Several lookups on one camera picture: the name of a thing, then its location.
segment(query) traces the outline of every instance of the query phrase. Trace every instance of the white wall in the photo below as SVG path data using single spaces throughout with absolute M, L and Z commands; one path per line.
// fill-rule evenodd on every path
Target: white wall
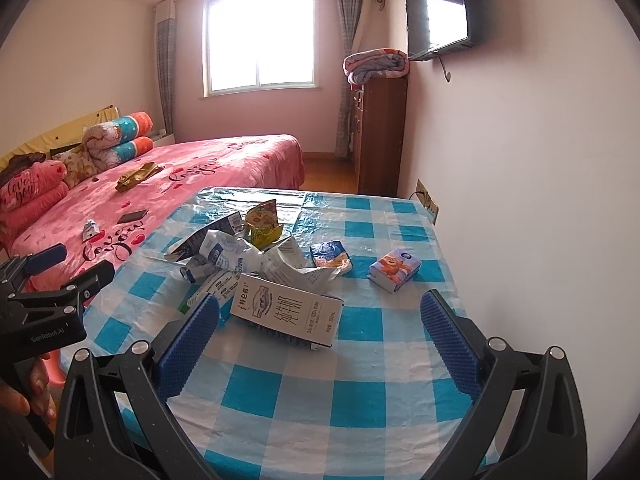
M 419 177 L 469 315 L 565 348 L 590 474 L 640 410 L 640 41 L 613 0 L 487 0 L 492 38 L 412 63 L 399 195 Z M 404 0 L 387 0 L 406 49 Z
M 115 104 L 162 128 L 151 6 L 31 0 L 0 48 L 0 155 Z
M 205 0 L 176 2 L 174 130 L 180 142 L 220 137 L 291 134 L 305 152 L 334 152 L 344 80 L 344 52 L 335 0 L 316 0 L 318 88 L 271 89 L 203 98 L 202 12 Z M 386 43 L 386 16 L 370 13 L 362 46 Z M 229 53 L 232 62 L 233 53 Z

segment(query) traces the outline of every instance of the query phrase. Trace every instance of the hand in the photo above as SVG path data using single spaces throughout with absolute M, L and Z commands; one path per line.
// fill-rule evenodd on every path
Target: hand
M 33 393 L 31 401 L 0 381 L 0 406 L 18 415 L 27 416 L 33 411 L 36 415 L 44 416 L 49 422 L 55 420 L 56 405 L 49 391 L 49 374 L 43 361 L 49 358 L 50 354 L 44 354 L 36 358 L 33 364 L 30 376 Z

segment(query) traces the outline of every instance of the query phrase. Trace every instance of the screw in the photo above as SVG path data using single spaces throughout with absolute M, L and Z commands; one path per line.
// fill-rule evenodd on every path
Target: screw
M 86 348 L 81 348 L 76 352 L 74 358 L 76 361 L 84 361 L 89 357 L 89 351 Z
M 557 346 L 554 346 L 549 353 L 551 354 L 551 357 L 553 357 L 554 359 L 564 359 L 564 350 L 562 350 L 561 348 L 558 348 Z
M 493 339 L 489 340 L 489 346 L 497 352 L 502 352 L 505 348 L 507 348 L 507 343 L 505 343 L 499 337 L 494 337 Z
M 131 345 L 131 351 L 135 355 L 143 354 L 147 350 L 149 350 L 149 343 L 147 343 L 146 341 L 136 341 L 135 343 L 133 343 L 133 345 Z

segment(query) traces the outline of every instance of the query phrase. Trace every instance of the wall socket panel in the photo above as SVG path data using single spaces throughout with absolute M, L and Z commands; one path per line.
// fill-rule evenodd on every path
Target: wall socket panel
M 427 191 L 427 188 L 424 187 L 424 184 L 418 179 L 418 182 L 415 184 L 415 195 L 418 197 L 420 203 L 431 213 L 433 214 L 433 221 L 431 222 L 433 225 L 436 225 L 436 220 L 438 218 L 438 211 L 440 208 L 433 201 L 431 195 Z

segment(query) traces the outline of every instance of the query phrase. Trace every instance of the table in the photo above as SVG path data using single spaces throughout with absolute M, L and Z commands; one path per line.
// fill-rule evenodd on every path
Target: table
M 225 479 L 418 479 L 470 405 L 420 322 L 421 295 L 460 300 L 430 222 L 409 200 L 304 191 L 208 188 L 181 205 L 120 267 L 84 318 L 77 348 L 96 355 L 151 340 L 196 290 L 162 254 L 203 224 L 276 198 L 300 247 L 341 240 L 353 270 L 327 294 L 344 300 L 334 346 L 292 346 L 231 317 L 216 330 L 182 394 L 168 401 L 206 460 Z M 367 269 L 393 248 L 422 261 L 390 294 Z M 127 426 L 140 436 L 120 399 Z

